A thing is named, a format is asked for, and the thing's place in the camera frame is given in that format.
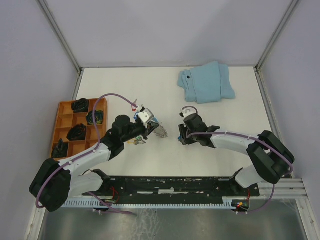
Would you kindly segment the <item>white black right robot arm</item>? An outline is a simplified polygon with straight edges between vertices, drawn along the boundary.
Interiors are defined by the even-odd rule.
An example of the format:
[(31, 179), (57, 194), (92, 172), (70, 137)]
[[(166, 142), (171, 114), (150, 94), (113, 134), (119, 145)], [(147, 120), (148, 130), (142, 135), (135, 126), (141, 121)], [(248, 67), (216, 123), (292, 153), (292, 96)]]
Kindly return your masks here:
[(225, 149), (246, 155), (251, 165), (238, 170), (231, 178), (229, 189), (236, 196), (260, 182), (276, 185), (293, 172), (295, 157), (287, 147), (268, 130), (261, 134), (243, 134), (222, 130), (219, 126), (207, 126), (196, 112), (181, 112), (179, 141), (182, 145), (195, 143), (213, 149)]

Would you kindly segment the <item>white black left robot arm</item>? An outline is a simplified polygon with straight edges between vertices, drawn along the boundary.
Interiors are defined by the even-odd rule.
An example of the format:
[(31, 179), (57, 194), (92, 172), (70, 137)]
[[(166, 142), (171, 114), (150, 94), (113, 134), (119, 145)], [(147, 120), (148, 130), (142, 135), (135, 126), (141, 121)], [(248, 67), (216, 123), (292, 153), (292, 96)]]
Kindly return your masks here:
[(144, 122), (138, 117), (131, 122), (129, 116), (119, 115), (111, 129), (91, 148), (62, 161), (46, 159), (29, 187), (36, 198), (35, 206), (54, 212), (69, 198), (89, 192), (106, 195), (111, 189), (107, 176), (97, 171), (85, 174), (85, 171), (117, 157), (127, 141), (139, 136), (146, 140), (159, 126), (154, 120)]

